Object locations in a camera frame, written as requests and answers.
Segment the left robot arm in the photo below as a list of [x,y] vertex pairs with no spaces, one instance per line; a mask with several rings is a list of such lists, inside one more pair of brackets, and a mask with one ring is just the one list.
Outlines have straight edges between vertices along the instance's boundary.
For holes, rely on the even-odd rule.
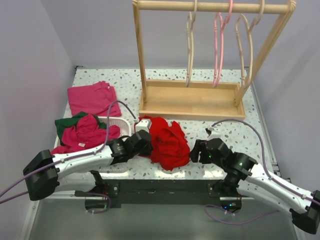
[[149,132],[140,130],[126,139],[113,139],[107,144],[73,153],[51,154],[40,151],[24,168],[23,175],[29,199],[38,201],[54,192],[82,191],[99,196],[104,190],[99,167],[126,163],[152,151]]

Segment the red t shirt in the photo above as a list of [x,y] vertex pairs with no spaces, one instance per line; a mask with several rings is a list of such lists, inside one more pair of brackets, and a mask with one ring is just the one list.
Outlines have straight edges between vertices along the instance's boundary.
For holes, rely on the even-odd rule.
[[149,133],[151,136],[151,151],[144,151],[140,155],[150,158],[153,163],[159,163],[166,171],[183,167],[190,161],[190,147],[185,139],[180,124],[171,124],[162,117],[144,116],[151,120]]

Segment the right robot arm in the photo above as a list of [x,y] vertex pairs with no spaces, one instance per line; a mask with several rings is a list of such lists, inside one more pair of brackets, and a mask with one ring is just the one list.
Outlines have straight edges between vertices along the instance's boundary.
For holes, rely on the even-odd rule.
[[242,195],[261,201],[289,216],[292,223],[309,234],[316,234],[320,225],[320,192],[293,185],[264,168],[247,154],[233,152],[220,139],[196,140],[189,157],[194,163],[214,164],[225,177],[211,188],[233,197]]

